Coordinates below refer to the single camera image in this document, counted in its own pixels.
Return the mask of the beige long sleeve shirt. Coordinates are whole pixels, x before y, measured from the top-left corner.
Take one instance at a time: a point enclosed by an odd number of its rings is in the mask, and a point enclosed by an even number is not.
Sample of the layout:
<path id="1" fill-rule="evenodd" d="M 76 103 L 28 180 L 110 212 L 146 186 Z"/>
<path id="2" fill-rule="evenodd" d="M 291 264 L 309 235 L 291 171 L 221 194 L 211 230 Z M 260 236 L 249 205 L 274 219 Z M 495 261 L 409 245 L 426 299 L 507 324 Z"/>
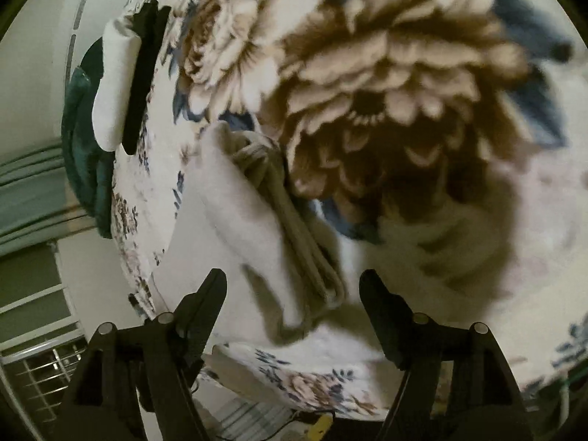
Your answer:
<path id="1" fill-rule="evenodd" d="M 189 160 L 171 244 L 150 286 L 175 309 L 212 269 L 228 285 L 214 329 L 222 340 L 292 344 L 347 296 L 285 188 L 280 151 L 225 122 L 205 129 Z"/>

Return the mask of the green curtain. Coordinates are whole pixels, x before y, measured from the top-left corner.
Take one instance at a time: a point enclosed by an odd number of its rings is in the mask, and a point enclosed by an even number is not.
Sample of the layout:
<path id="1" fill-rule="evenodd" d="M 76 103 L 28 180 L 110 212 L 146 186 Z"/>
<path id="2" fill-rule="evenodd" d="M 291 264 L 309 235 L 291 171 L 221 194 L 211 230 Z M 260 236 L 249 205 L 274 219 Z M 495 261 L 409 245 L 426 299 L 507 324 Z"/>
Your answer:
<path id="1" fill-rule="evenodd" d="M 96 227 L 69 184 L 58 139 L 1 157 L 0 207 L 3 257 Z"/>

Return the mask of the dark green quilt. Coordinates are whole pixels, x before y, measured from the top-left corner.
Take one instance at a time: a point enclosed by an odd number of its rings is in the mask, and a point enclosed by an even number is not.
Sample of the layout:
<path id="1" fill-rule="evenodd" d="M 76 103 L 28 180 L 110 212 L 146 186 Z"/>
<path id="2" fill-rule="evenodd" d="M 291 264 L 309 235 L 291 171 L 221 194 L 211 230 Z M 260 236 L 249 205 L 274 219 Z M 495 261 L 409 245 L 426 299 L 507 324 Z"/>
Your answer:
<path id="1" fill-rule="evenodd" d="M 112 174 L 115 155 L 101 149 L 93 128 L 93 107 L 104 75 L 103 41 L 97 40 L 74 70 L 65 91 L 62 152 L 70 185 L 98 234 L 112 237 Z"/>

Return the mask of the floral bed sheet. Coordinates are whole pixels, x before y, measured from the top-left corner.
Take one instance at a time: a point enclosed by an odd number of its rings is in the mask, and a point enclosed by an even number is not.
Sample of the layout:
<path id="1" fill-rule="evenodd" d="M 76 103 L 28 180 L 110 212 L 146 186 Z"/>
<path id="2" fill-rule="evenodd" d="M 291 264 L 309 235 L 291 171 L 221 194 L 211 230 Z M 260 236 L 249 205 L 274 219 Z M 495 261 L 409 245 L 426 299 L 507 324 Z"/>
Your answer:
<path id="1" fill-rule="evenodd" d="M 112 214 L 140 306 L 168 310 L 151 277 L 219 122 L 280 151 L 347 290 L 292 344 L 213 330 L 206 380 L 382 419 L 402 377 L 360 301 L 368 269 L 439 323 L 486 322 L 527 400 L 585 375 L 587 19 L 571 0 L 157 2 L 171 12 Z"/>

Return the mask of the white folded garment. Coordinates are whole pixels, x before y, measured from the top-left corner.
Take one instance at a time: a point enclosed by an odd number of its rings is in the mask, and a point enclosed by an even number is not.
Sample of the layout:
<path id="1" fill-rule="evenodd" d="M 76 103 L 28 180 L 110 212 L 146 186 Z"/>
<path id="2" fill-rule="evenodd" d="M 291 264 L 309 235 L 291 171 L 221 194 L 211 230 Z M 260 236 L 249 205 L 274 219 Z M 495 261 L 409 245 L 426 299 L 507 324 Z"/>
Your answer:
<path id="1" fill-rule="evenodd" d="M 139 57 L 141 38 L 130 14 L 112 19 L 103 34 L 103 76 L 98 84 L 92 122 L 98 146 L 112 153 L 123 140 L 130 89 Z"/>

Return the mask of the black folded garment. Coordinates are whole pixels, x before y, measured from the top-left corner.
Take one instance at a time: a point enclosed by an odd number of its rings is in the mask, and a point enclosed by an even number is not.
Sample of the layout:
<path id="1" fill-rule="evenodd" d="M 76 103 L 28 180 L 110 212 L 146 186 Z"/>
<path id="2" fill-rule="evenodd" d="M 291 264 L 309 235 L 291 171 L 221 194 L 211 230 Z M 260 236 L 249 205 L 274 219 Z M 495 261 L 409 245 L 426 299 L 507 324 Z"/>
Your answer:
<path id="1" fill-rule="evenodd" d="M 169 12 L 171 7 L 160 7 L 157 0 L 151 0 L 144 3 L 140 11 L 133 15 L 132 29 L 140 36 L 140 50 L 133 71 L 129 104 L 123 125 L 122 145 L 128 155 L 137 152 L 141 122 L 147 107 L 147 96 L 150 93 L 157 56 L 168 25 Z"/>

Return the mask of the white headboard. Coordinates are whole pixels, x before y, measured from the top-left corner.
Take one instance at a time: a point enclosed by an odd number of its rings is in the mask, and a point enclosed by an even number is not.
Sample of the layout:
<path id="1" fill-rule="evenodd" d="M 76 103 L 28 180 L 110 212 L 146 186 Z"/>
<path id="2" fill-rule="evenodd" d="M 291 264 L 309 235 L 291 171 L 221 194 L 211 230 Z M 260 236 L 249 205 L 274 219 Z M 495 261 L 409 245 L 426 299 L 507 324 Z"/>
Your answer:
<path id="1" fill-rule="evenodd" d="M 54 82 L 64 87 L 105 24 L 123 12 L 129 0 L 64 0 L 54 45 Z"/>

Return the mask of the window with white frame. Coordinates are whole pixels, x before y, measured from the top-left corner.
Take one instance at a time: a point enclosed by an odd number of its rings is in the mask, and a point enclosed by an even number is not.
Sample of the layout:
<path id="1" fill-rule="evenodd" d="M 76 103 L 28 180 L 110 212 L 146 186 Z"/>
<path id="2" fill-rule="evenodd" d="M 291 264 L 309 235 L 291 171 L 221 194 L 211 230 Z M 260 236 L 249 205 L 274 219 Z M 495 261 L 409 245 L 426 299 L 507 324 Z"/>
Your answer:
<path id="1" fill-rule="evenodd" d="M 54 243 L 1 259 L 1 389 L 25 427 L 53 434 L 86 347 Z"/>

